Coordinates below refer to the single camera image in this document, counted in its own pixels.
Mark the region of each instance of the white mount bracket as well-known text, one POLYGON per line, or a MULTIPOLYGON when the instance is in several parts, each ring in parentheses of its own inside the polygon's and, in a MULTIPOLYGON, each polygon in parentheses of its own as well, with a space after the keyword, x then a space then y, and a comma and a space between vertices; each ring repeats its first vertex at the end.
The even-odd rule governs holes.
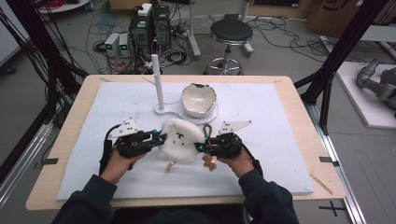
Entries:
POLYGON ((108 135, 108 139, 116 138, 116 137, 123 137, 125 135, 137 133, 137 125, 132 118, 125 120, 120 127, 111 131, 108 135))
POLYGON ((251 124, 251 120, 249 120, 249 121, 224 121, 221 124, 221 127, 219 129, 219 134, 234 133, 235 131, 243 129, 250 124, 251 124))

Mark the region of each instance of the caster wheel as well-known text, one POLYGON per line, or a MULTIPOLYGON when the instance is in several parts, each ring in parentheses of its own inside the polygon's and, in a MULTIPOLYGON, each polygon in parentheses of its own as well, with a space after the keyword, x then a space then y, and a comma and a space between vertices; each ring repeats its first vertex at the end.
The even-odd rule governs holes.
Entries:
POLYGON ((11 73, 11 74, 14 74, 17 72, 17 69, 14 66, 12 66, 11 63, 6 64, 6 69, 7 69, 7 72, 11 73))
POLYGON ((94 11, 93 2, 89 2, 89 3, 85 4, 85 10, 89 11, 89 12, 93 12, 94 11))
POLYGON ((209 71, 208 71, 207 68, 206 68, 205 71, 203 72, 203 75, 209 75, 209 71))

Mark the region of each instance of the white paper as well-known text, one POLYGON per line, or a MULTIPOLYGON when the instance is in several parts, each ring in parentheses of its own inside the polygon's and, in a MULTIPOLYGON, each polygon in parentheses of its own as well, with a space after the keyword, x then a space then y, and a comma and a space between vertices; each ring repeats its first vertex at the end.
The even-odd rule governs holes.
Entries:
MULTIPOLYGON (((164 83, 164 101, 176 102, 189 84, 164 83)), ((219 103, 219 116, 210 123, 212 136, 223 121, 251 120, 251 125, 236 133, 260 160, 265 179, 292 193, 312 193, 313 185, 274 85, 208 84, 216 91, 219 103)), ((156 115, 156 104, 157 94, 151 84, 103 83, 72 150, 57 200, 68 199, 75 190, 83 189, 92 174, 98 174, 103 141, 111 127, 132 117, 140 130, 160 130, 165 120, 176 118, 156 115)), ((199 154, 194 163, 177 163, 171 173, 166 173, 168 162, 159 155, 158 148, 152 149, 121 179, 115 198, 242 195, 237 177, 219 161, 210 172, 199 154)))

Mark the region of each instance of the floor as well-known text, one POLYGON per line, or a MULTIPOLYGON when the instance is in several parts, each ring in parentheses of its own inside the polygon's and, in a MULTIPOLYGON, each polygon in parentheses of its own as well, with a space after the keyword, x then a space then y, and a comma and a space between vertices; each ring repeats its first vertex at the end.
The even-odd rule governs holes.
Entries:
MULTIPOLYGON (((107 24, 117 24, 111 26, 112 31, 122 32, 125 27, 129 26, 128 19, 129 12, 111 11, 106 1, 98 2, 94 12, 86 12, 83 8, 78 8, 56 15, 56 21, 73 57, 89 74, 108 73, 105 57, 93 52, 92 44, 106 39, 109 28, 107 24)), ((196 18, 195 27, 199 28, 196 32, 197 41, 202 57, 197 61, 192 60, 189 65, 163 68, 164 74, 202 74, 211 60, 223 54, 224 46, 207 35, 207 28, 210 27, 211 22, 212 18, 207 16, 196 18)), ((233 49, 233 58, 244 66, 245 75, 288 76, 293 81, 297 81, 316 72, 326 60, 325 55, 318 56, 310 48, 289 48, 291 41, 297 38, 297 35, 299 38, 295 40, 295 43, 301 46, 306 45, 308 41, 318 41, 318 35, 306 32, 304 21, 273 19, 268 22, 266 19, 260 24, 265 30, 254 31, 250 44, 255 52, 249 58, 246 57, 244 51, 233 49), (274 29, 274 22, 285 24, 281 28, 286 29, 287 32, 274 29)), ((329 38, 329 40, 332 43, 337 41, 335 38, 329 38)), ((347 60, 370 62, 377 55, 385 63, 396 63, 376 43, 365 41, 360 42, 354 48, 347 60)), ((8 74, 2 69, 0 73, 0 122, 2 123, 0 162, 3 162, 7 154, 15 147, 45 104, 44 84, 35 76, 24 54, 18 53, 11 62, 17 68, 17 72, 8 74)), ((304 92, 305 89, 306 87, 302 87, 298 91, 304 92)), ((320 98, 318 98, 318 108, 320 108, 320 98)), ((333 82, 328 121, 330 138, 349 184, 357 197, 365 221, 367 223, 394 223, 396 219, 396 191, 394 190, 396 189, 394 175, 396 131, 366 128, 337 78, 333 82)), ((50 223, 57 214, 57 211, 28 211, 24 206, 40 173, 39 169, 34 168, 35 164, 50 147, 57 132, 59 128, 54 128, 49 140, 7 198, 7 202, 1 207, 1 223, 50 223)), ((345 210, 326 209, 332 205, 345 208, 343 201, 337 200, 294 203, 301 223, 352 223, 345 210)))

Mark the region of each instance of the person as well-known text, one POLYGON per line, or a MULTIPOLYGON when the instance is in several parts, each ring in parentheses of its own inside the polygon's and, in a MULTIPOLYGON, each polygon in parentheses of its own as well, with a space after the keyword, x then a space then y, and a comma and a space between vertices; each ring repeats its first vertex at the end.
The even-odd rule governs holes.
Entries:
MULTIPOLYGON (((110 201, 117 189, 116 185, 130 164, 134 165, 144 156, 145 154, 126 159, 114 149, 102 174, 100 176, 92 175, 83 190, 74 192, 52 223, 115 223, 110 201)), ((254 169, 252 161, 245 151, 242 151, 234 159, 218 158, 218 161, 228 164, 239 178, 238 183, 246 197, 244 206, 253 218, 252 223, 299 223, 290 192, 275 182, 267 182, 262 178, 259 172, 254 169)), ((140 221, 142 223, 221 223, 215 217, 206 216, 202 212, 190 209, 163 210, 153 209, 156 213, 152 217, 145 214, 145 218, 140 221)))

